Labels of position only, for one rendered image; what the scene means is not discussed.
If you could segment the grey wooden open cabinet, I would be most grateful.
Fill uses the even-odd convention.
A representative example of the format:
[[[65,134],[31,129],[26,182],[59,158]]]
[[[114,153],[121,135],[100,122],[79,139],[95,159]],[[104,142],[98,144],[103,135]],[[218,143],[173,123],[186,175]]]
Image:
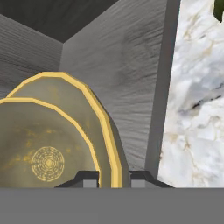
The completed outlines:
[[[115,123],[129,172],[158,168],[151,116],[170,0],[0,0],[0,100],[43,72],[90,87]]]

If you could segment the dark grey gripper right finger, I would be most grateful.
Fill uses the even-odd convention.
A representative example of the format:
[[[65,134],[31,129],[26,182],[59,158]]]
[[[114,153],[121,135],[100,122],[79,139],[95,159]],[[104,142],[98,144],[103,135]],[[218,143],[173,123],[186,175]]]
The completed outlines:
[[[151,175],[149,171],[130,171],[132,188],[172,188]]]

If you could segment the large yellow rimmed bowl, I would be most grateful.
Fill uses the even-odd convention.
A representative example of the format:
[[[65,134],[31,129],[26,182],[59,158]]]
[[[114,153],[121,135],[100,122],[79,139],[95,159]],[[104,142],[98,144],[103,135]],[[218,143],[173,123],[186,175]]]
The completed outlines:
[[[88,85],[62,72],[43,72],[15,87],[10,98],[32,98],[62,110],[90,146],[101,187],[130,186],[130,173],[118,129]]]

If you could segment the small yellow patterned bowl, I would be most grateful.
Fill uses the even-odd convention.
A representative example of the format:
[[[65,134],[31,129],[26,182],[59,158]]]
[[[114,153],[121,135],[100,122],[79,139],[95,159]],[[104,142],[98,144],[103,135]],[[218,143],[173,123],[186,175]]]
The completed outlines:
[[[81,126],[61,109],[29,98],[0,100],[0,187],[55,187],[100,169]]]

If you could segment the dark green leafy object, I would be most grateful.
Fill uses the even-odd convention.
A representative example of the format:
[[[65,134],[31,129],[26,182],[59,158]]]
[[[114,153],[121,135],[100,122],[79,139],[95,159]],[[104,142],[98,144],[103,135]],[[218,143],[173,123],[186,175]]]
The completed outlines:
[[[224,14],[224,0],[214,0],[213,15],[219,21],[222,22],[222,16]]]

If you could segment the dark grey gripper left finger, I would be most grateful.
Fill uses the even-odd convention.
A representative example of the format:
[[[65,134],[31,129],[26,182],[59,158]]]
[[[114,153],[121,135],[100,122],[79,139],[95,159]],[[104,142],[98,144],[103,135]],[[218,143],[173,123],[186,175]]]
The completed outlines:
[[[67,182],[58,185],[60,188],[98,188],[98,171],[78,171],[75,177]]]

